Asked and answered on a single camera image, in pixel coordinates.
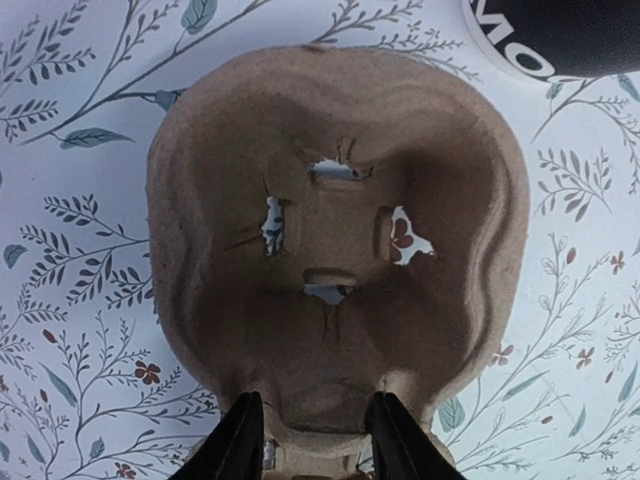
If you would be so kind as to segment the single black paper cup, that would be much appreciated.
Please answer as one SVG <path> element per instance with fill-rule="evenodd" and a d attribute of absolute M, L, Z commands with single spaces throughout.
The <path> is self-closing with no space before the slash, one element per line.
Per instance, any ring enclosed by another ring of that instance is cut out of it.
<path fill-rule="evenodd" d="M 639 71 L 639 3 L 463 1 L 471 38 L 517 77 L 565 83 Z"/>

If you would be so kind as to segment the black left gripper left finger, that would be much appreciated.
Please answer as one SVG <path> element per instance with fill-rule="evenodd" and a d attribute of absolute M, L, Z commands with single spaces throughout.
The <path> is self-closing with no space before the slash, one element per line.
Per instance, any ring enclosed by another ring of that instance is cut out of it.
<path fill-rule="evenodd" d="M 260 479 L 264 455 L 261 396 L 241 394 L 187 462 L 188 479 Z"/>

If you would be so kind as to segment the brown cardboard cup carrier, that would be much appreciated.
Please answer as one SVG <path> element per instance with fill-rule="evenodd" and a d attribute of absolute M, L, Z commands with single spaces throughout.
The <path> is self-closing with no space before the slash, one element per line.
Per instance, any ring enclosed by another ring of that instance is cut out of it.
<path fill-rule="evenodd" d="M 163 333 L 224 416 L 260 394 L 260 479 L 356 478 L 376 392 L 456 477 L 433 414 L 501 343 L 529 218 L 479 92 L 374 49 L 250 52 L 169 109 L 146 192 Z"/>

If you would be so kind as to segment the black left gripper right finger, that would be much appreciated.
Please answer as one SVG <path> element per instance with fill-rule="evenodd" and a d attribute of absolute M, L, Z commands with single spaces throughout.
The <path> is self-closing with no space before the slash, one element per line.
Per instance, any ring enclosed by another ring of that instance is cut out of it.
<path fill-rule="evenodd" d="M 399 398 L 376 392 L 365 417 L 376 479 L 452 479 L 453 467 Z"/>

